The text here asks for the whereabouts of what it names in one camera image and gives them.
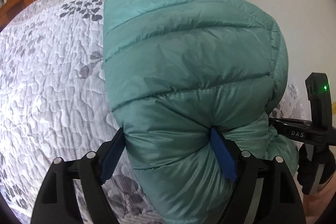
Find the right hand in black glove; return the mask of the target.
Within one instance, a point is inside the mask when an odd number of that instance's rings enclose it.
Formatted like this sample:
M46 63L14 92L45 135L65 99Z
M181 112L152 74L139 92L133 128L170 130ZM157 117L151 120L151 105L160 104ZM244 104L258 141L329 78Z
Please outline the right hand in black glove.
M328 145L303 144L299 149L297 180L305 195L315 194L335 172L335 157Z

